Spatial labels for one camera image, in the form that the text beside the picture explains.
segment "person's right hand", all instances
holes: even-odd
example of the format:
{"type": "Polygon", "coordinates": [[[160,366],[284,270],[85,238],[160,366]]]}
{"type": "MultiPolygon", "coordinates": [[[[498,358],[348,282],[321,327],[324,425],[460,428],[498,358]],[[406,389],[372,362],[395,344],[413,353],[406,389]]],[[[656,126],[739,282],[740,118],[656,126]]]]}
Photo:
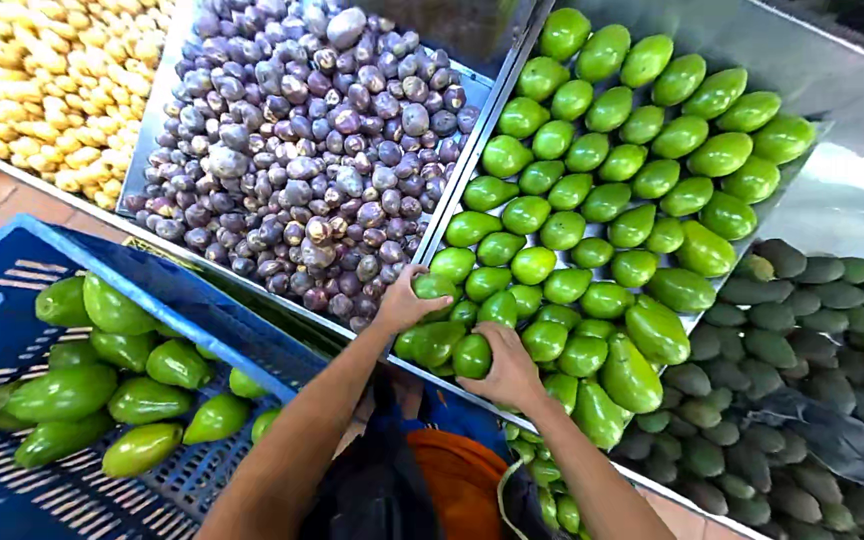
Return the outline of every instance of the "person's right hand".
{"type": "Polygon", "coordinates": [[[546,388],[539,379],[539,367],[522,346],[522,339],[507,325],[485,321],[472,330],[488,341],[492,365],[482,380],[459,376],[456,380],[465,390],[495,403],[520,411],[546,398],[546,388]]]}

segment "blue plastic crate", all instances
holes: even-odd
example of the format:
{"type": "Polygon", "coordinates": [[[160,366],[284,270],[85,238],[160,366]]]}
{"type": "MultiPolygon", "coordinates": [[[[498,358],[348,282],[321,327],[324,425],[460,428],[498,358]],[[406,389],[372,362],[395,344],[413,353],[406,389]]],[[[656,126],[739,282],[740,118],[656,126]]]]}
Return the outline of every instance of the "blue plastic crate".
{"type": "MultiPolygon", "coordinates": [[[[171,261],[20,215],[0,230],[0,385],[43,374],[53,343],[88,335],[88,328],[44,324],[34,308],[40,290],[84,270],[270,390],[256,415],[291,400],[326,365],[171,261]]],[[[218,375],[199,392],[200,403],[227,386],[230,368],[213,363],[218,375]]],[[[222,441],[181,446],[138,478],[101,472],[102,453],[117,434],[27,471],[13,463],[22,433],[0,432],[0,538],[190,538],[251,448],[250,426],[222,441]]]]}

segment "purple potato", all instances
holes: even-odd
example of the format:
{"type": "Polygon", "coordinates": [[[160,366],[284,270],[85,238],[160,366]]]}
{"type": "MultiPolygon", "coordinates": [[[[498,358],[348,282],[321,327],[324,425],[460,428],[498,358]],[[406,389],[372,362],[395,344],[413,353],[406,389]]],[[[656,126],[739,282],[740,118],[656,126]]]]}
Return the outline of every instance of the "purple potato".
{"type": "Polygon", "coordinates": [[[328,312],[342,320],[348,319],[353,314],[353,309],[353,301],[341,292],[328,301],[328,312]]]}
{"type": "Polygon", "coordinates": [[[314,243],[306,236],[301,243],[302,264],[312,268],[326,268],[335,261],[335,246],[331,240],[314,243]]]}
{"type": "Polygon", "coordinates": [[[429,129],[429,113],[418,103],[406,104],[402,108],[402,130],[405,135],[421,137],[429,129]]]}
{"type": "Polygon", "coordinates": [[[306,237],[306,226],[298,221],[290,221],[289,224],[285,226],[282,237],[290,246],[298,246],[306,237]]]}
{"type": "Polygon", "coordinates": [[[382,225],[382,221],[385,219],[385,210],[378,202],[366,202],[359,208],[356,218],[359,225],[366,229],[378,227],[382,225]]]}
{"type": "Polygon", "coordinates": [[[338,190],[349,197],[361,197],[364,185],[362,175],[355,167],[340,165],[335,176],[335,185],[338,190]]]}
{"type": "Polygon", "coordinates": [[[289,277],[289,290],[297,296],[303,296],[306,291],[315,287],[315,279],[307,272],[295,272],[289,277]]]}
{"type": "Polygon", "coordinates": [[[339,276],[337,282],[339,284],[339,290],[342,291],[342,294],[345,296],[354,297],[362,291],[362,281],[360,281],[359,277],[355,275],[355,272],[342,272],[342,275],[339,276]]]}
{"type": "Polygon", "coordinates": [[[382,137],[387,141],[399,142],[403,135],[405,135],[405,131],[402,130],[402,120],[398,117],[390,118],[385,123],[385,127],[382,128],[382,137]]]}
{"type": "Polygon", "coordinates": [[[368,317],[355,316],[355,317],[352,317],[351,319],[348,319],[348,327],[355,334],[362,334],[362,331],[366,330],[366,328],[368,328],[369,325],[371,325],[371,324],[372,324],[372,319],[370,319],[368,317]]]}
{"type": "Polygon", "coordinates": [[[459,143],[453,138],[448,138],[441,141],[441,146],[438,147],[438,158],[451,164],[459,159],[459,152],[459,143]]]}
{"type": "Polygon", "coordinates": [[[358,82],[348,87],[346,96],[348,97],[348,104],[352,105],[359,113],[368,111],[369,105],[372,104],[372,94],[369,93],[369,89],[358,82]]]}
{"type": "Polygon", "coordinates": [[[371,176],[372,187],[379,191],[390,190],[399,182],[399,178],[393,169],[389,167],[375,167],[371,176]]]}
{"type": "Polygon", "coordinates": [[[397,189],[386,189],[382,193],[382,210],[387,215],[398,216],[402,207],[402,192],[397,189]]]}
{"type": "Polygon", "coordinates": [[[205,248],[205,258],[213,263],[225,264],[229,261],[229,250],[218,242],[213,242],[205,248]]]}
{"type": "Polygon", "coordinates": [[[345,230],[345,237],[356,242],[361,242],[365,236],[365,231],[366,228],[358,223],[350,223],[345,230]]]}
{"type": "Polygon", "coordinates": [[[405,152],[416,152],[423,147],[422,142],[412,135],[402,135],[402,141],[399,142],[399,145],[405,152]]]}
{"type": "Polygon", "coordinates": [[[385,77],[374,65],[363,65],[358,72],[359,82],[373,94],[385,90],[385,77]]]}
{"type": "Polygon", "coordinates": [[[355,276],[359,282],[365,283],[378,275],[379,262],[373,254],[367,254],[359,260],[359,264],[355,267],[355,276]]]}
{"type": "Polygon", "coordinates": [[[440,110],[432,115],[431,120],[432,131],[440,137],[449,137],[458,129],[459,123],[455,114],[448,110],[440,110]]]}
{"type": "Polygon", "coordinates": [[[405,97],[413,103],[423,103],[429,96],[429,88],[426,82],[415,75],[402,80],[402,92],[405,97]]]}
{"type": "Polygon", "coordinates": [[[395,264],[405,259],[405,253],[402,251],[402,244],[395,240],[386,240],[378,248],[378,257],[384,263],[395,264]]]}
{"type": "Polygon", "coordinates": [[[305,237],[316,244],[332,236],[332,226],[324,217],[314,216],[305,224],[305,237]]]}
{"type": "Polygon", "coordinates": [[[423,206],[415,197],[402,197],[399,213],[406,219],[415,219],[423,214],[423,206]]]}

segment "metal edge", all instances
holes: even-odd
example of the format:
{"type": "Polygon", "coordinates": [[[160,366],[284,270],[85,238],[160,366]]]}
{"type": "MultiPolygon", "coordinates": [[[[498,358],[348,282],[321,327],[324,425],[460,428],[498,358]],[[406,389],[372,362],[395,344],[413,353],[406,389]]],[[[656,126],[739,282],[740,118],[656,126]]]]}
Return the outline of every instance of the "metal edge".
{"type": "Polygon", "coordinates": [[[131,159],[126,169],[126,178],[122,182],[122,190],[115,201],[115,214],[133,217],[135,214],[125,207],[126,195],[135,192],[129,190],[129,185],[136,185],[139,189],[145,185],[143,170],[149,162],[149,155],[159,144],[156,143],[154,124],[162,125],[165,122],[165,111],[162,109],[168,100],[172,99],[172,79],[176,75],[176,64],[183,57],[183,45],[186,44],[186,36],[192,32],[192,22],[198,13],[199,2],[197,0],[179,0],[173,11],[173,18],[169,25],[169,32],[165,36],[165,45],[162,47],[162,58],[155,68],[155,78],[151,83],[149,98],[142,111],[141,126],[138,130],[138,139],[132,151],[131,159]]]}
{"type": "Polygon", "coordinates": [[[426,233],[422,237],[422,241],[419,242],[418,249],[415,250],[415,255],[412,257],[412,262],[415,264],[428,264],[432,256],[435,255],[434,246],[438,246],[442,242],[442,237],[446,233],[446,228],[443,227],[443,219],[455,214],[455,207],[462,199],[462,193],[466,190],[466,185],[472,179],[475,166],[479,162],[479,157],[482,155],[482,151],[489,141],[489,135],[498,123],[498,114],[496,111],[501,111],[501,107],[505,105],[505,102],[508,101],[509,96],[512,94],[516,80],[519,79],[519,73],[528,60],[532,47],[539,39],[539,32],[542,31],[543,24],[545,24],[546,18],[548,18],[549,13],[552,11],[552,6],[555,4],[555,0],[538,1],[540,3],[536,4],[537,7],[534,7],[533,13],[529,17],[528,26],[524,31],[524,38],[515,44],[514,48],[510,51],[514,54],[508,55],[502,65],[497,78],[500,83],[498,86],[492,87],[492,92],[486,101],[486,104],[490,105],[489,110],[481,110],[479,112],[479,119],[468,138],[474,144],[471,150],[466,147],[465,151],[462,151],[464,161],[462,161],[462,156],[459,159],[462,168],[458,170],[458,163],[456,164],[457,170],[452,175],[453,177],[458,176],[455,180],[450,181],[449,189],[446,190],[447,194],[443,193],[442,198],[438,201],[435,214],[432,220],[429,221],[428,231],[431,231],[432,234],[426,233]]]}
{"type": "Polygon", "coordinates": [[[645,488],[645,489],[653,492],[655,495],[664,497],[664,498],[668,499],[669,501],[672,501],[673,503],[679,505],[680,507],[684,507],[688,510],[691,510],[691,511],[701,515],[706,520],[714,521],[714,522],[722,525],[723,527],[727,527],[738,534],[741,534],[743,536],[747,536],[747,537],[751,538],[752,540],[772,540],[768,536],[762,534],[761,532],[758,532],[758,531],[750,528],[749,526],[746,526],[746,525],[744,525],[744,524],[742,524],[736,520],[731,520],[725,516],[718,516],[715,514],[711,514],[705,510],[702,510],[702,508],[700,508],[695,502],[692,502],[690,499],[686,498],[685,496],[682,496],[682,495],[676,493],[675,491],[666,487],[665,485],[662,485],[660,483],[655,482],[653,479],[650,479],[650,478],[648,478],[648,477],[646,477],[646,476],[644,476],[638,472],[627,469],[627,468],[619,465],[615,461],[609,461],[609,462],[611,463],[612,467],[615,467],[615,470],[618,471],[618,473],[620,475],[625,477],[626,480],[628,480],[632,484],[639,486],[639,487],[642,487],[642,488],[645,488]]]}

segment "pile of avocados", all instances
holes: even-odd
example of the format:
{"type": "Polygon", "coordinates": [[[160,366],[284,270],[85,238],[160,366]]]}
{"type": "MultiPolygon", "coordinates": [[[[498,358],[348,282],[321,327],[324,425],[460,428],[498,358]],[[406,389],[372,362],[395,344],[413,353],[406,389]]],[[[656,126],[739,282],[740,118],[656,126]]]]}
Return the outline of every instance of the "pile of avocados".
{"type": "Polygon", "coordinates": [[[864,487],[832,474],[788,427],[743,422],[792,387],[864,422],[864,258],[765,240],[738,263],[610,457],[700,508],[775,539],[864,537],[864,487]]]}

